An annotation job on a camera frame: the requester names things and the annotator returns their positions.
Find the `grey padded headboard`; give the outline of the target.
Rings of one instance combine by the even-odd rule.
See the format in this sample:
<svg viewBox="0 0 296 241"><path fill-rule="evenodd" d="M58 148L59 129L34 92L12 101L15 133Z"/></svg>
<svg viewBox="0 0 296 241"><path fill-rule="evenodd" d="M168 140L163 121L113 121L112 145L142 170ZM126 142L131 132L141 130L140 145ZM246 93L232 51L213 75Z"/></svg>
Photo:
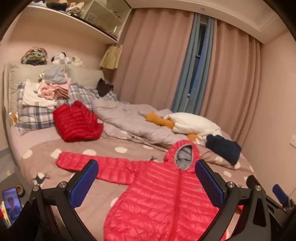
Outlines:
<svg viewBox="0 0 296 241"><path fill-rule="evenodd" d="M30 80L37 83L40 75L55 74L57 71L65 72L72 83L79 83L86 89L97 87L100 79L106 80L102 70L79 67L75 65L26 65L7 63L4 66L4 107L7 111L17 111L17 88L20 82Z"/></svg>

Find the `white wall shelf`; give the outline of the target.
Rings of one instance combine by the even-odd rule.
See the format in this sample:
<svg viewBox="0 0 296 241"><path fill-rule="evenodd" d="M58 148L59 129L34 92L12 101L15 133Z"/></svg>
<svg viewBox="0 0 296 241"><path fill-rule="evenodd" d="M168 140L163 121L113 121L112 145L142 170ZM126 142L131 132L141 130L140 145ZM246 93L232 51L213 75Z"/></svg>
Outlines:
<svg viewBox="0 0 296 241"><path fill-rule="evenodd" d="M37 21L37 23L47 23L55 26L59 25L60 27L67 28L68 30L76 31L81 35L97 39L103 44L118 43L117 40L111 36L84 22L83 20L53 9L28 5L21 12L21 17L25 20Z"/></svg>

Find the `brown polka dot duvet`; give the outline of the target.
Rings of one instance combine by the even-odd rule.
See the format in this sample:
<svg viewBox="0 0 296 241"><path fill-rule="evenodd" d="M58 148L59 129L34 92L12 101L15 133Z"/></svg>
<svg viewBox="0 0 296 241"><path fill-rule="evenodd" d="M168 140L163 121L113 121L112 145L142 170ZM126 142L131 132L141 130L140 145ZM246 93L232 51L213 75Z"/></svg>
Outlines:
<svg viewBox="0 0 296 241"><path fill-rule="evenodd" d="M99 173L78 214L97 240L198 240L218 209L195 175L196 161L205 160L240 187L254 173L243 156L231 165L189 140L162 150L107 137L39 143L23 154L19 165L27 181L50 188L68 181L92 159Z"/></svg>

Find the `pink beige curtain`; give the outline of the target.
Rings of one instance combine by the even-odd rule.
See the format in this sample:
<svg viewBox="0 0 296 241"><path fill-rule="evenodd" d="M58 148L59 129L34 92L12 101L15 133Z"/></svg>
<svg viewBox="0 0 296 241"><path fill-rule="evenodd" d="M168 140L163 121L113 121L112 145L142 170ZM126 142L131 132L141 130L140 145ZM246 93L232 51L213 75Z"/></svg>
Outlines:
<svg viewBox="0 0 296 241"><path fill-rule="evenodd" d="M120 42L112 79L119 99L170 108L177 90L195 13L177 9L134 9ZM214 39L199 115L243 145L254 116L260 85L260 42L214 19Z"/></svg>

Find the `pile of pink white clothes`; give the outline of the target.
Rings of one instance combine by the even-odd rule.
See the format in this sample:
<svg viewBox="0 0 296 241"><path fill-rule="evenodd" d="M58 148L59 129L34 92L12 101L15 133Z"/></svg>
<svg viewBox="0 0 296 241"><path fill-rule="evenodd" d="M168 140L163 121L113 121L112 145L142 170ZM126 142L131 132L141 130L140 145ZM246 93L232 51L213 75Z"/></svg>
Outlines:
<svg viewBox="0 0 296 241"><path fill-rule="evenodd" d="M54 65L39 75L37 83L26 80L22 105L54 109L59 99L69 99L71 78L65 66Z"/></svg>

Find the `pink-red hooded puffer jacket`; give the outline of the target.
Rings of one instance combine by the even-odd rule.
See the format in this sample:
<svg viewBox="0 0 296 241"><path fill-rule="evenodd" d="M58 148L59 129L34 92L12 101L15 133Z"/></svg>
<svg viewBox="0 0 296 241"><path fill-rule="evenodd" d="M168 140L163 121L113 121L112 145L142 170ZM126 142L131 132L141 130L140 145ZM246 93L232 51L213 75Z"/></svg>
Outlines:
<svg viewBox="0 0 296 241"><path fill-rule="evenodd" d="M99 180L127 186L107 214L104 239L198 240L218 212L195 174L200 157L189 140L162 162L95 156Z"/></svg>

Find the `white shelf cabinet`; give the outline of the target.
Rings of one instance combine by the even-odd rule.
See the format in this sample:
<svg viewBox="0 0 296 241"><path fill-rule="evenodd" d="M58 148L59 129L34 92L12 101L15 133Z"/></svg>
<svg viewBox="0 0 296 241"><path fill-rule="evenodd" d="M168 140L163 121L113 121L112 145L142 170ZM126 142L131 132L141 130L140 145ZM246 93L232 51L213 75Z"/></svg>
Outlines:
<svg viewBox="0 0 296 241"><path fill-rule="evenodd" d="M117 42L132 11L128 2L122 0L83 2L84 6L80 17Z"/></svg>

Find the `white wall socket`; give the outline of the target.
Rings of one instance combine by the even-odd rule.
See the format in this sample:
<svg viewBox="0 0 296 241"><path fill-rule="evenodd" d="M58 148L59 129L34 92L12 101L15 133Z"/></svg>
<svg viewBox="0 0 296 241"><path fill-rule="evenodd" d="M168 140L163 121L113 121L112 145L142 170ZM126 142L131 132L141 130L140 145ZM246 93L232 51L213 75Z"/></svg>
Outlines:
<svg viewBox="0 0 296 241"><path fill-rule="evenodd" d="M291 139L290 139L290 145L293 146L294 148L296 148L296 136L292 135Z"/></svg>

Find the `plaid pillow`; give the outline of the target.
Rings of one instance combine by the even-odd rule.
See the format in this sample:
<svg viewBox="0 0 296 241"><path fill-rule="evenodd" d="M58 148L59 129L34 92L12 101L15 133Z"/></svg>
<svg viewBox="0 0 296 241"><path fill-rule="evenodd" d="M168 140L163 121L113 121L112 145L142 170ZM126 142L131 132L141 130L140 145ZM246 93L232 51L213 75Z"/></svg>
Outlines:
<svg viewBox="0 0 296 241"><path fill-rule="evenodd" d="M33 96L29 100L26 90L26 84L24 82L19 83L16 99L18 113L16 127L18 134L21 136L30 131L53 127L53 111L64 103L72 105L78 100L89 110L92 110L91 101L93 99L117 101L116 94L112 90L101 97L96 89L86 89L78 83L70 85L69 99L46 100L44 98L38 98L37 94L33 92Z"/></svg>

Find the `white plush toy dog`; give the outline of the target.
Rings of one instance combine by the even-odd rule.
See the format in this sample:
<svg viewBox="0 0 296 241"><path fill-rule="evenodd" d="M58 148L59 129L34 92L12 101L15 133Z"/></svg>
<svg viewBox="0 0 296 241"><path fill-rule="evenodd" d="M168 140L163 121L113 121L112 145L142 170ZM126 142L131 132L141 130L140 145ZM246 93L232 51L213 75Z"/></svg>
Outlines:
<svg viewBox="0 0 296 241"><path fill-rule="evenodd" d="M83 62L77 56L68 57L64 52L56 54L51 59L52 64L64 64L64 65L74 65L78 67L84 67Z"/></svg>

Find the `smartphone with lit screen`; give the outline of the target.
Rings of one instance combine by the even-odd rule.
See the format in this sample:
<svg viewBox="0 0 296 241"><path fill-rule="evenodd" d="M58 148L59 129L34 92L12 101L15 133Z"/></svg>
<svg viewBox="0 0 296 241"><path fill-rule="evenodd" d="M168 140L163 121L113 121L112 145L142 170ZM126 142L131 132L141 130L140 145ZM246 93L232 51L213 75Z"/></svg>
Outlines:
<svg viewBox="0 0 296 241"><path fill-rule="evenodd" d="M13 224L22 211L22 205L16 187L4 190L2 196L8 219Z"/></svg>

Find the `yellow pleated lamp shade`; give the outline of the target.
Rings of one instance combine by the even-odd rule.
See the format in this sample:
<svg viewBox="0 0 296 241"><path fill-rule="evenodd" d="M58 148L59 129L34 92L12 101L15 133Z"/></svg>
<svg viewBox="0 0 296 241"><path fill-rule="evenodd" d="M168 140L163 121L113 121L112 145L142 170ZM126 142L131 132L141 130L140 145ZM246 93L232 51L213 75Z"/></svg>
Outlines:
<svg viewBox="0 0 296 241"><path fill-rule="evenodd" d="M118 68L119 60L121 57L123 46L122 45L109 45L106 53L104 54L100 67L104 69L115 70Z"/></svg>

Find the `blue grey curtain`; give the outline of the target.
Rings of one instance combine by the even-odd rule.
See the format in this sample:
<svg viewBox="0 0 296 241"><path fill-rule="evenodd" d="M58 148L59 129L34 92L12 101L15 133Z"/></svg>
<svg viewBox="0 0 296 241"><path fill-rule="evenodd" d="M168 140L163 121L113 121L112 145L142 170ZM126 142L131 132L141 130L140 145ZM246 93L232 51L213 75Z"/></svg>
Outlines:
<svg viewBox="0 0 296 241"><path fill-rule="evenodd" d="M195 13L180 78L171 111L199 114L210 68L214 39L214 18L202 23Z"/></svg>

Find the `folded dark red puffer jacket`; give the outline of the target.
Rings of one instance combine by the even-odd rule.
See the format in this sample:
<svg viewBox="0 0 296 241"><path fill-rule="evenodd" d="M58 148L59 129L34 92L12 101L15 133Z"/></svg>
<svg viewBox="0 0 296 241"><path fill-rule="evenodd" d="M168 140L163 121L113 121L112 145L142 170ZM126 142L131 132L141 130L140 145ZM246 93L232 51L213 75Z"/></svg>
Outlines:
<svg viewBox="0 0 296 241"><path fill-rule="evenodd" d="M103 132L97 116L78 100L56 108L53 120L58 134L68 143L97 140Z"/></svg>

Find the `navy blue folded garment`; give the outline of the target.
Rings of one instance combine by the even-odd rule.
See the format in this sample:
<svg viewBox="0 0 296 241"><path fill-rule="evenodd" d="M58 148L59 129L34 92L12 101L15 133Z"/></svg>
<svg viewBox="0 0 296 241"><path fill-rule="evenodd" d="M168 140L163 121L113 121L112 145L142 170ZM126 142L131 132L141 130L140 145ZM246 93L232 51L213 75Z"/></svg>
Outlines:
<svg viewBox="0 0 296 241"><path fill-rule="evenodd" d="M220 135L208 135L206 137L206 148L224 158L232 166L237 164L241 154L240 145Z"/></svg>

